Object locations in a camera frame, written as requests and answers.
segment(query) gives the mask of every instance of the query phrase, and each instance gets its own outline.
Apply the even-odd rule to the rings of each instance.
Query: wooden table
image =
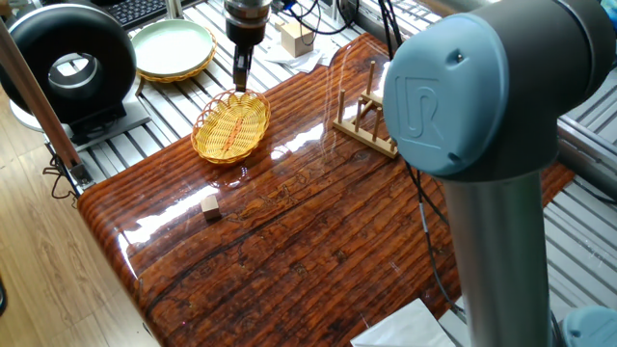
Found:
[[[362,35],[331,67],[268,91],[270,127],[242,163],[209,164],[184,138],[82,196],[82,216],[163,345],[348,345],[415,298],[447,310],[403,160],[332,129],[339,89],[351,116],[373,60],[382,76],[387,51]],[[551,168],[545,200],[571,179]],[[445,212],[436,183],[423,185]],[[210,194],[223,218],[207,222]],[[434,213],[428,223],[456,298],[449,233]]]

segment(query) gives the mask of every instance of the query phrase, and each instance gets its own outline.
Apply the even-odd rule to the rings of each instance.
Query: ceramic plate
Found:
[[[212,37],[199,24],[171,19],[149,25],[132,40],[137,69],[153,77],[174,77],[200,67],[212,51]]]

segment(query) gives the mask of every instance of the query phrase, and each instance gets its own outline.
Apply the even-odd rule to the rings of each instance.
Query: keyboard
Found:
[[[183,0],[182,7],[193,2],[195,0]],[[124,0],[102,8],[114,17],[124,30],[133,29],[167,13],[164,0]]]

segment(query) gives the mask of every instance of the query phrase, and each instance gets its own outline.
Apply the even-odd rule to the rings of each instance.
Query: small wooden cube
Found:
[[[277,21],[274,22],[274,28],[277,29],[278,31],[281,30],[283,25],[285,25],[285,21],[282,19],[277,19]]]
[[[312,51],[313,32],[298,22],[292,22],[281,27],[281,45],[294,58]]]
[[[203,216],[206,220],[221,217],[219,203],[216,201],[215,196],[207,196],[201,200],[201,212],[203,212]]]

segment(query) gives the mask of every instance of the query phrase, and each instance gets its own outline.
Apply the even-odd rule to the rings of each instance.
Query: oval woven basket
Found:
[[[205,30],[208,31],[208,33],[210,33],[210,37],[212,38],[212,50],[210,51],[210,54],[208,55],[208,57],[206,58],[205,62],[203,62],[203,64],[201,64],[200,67],[194,69],[193,71],[189,71],[183,75],[179,75],[179,76],[172,76],[172,77],[155,77],[155,76],[150,76],[146,73],[143,73],[140,70],[137,70],[137,75],[144,78],[147,81],[150,82],[159,82],[159,83],[172,83],[172,82],[179,82],[179,81],[184,81],[187,78],[193,77],[193,76],[197,76],[203,69],[205,69],[206,67],[208,67],[208,65],[210,64],[210,62],[212,62],[212,59],[214,59],[214,54],[216,54],[216,48],[218,46],[218,42],[216,41],[216,37],[214,36],[214,33],[212,33],[212,31],[206,27],[204,27]]]
[[[193,126],[191,143],[201,158],[231,164],[257,148],[269,122],[270,103],[262,94],[229,90],[205,105]]]

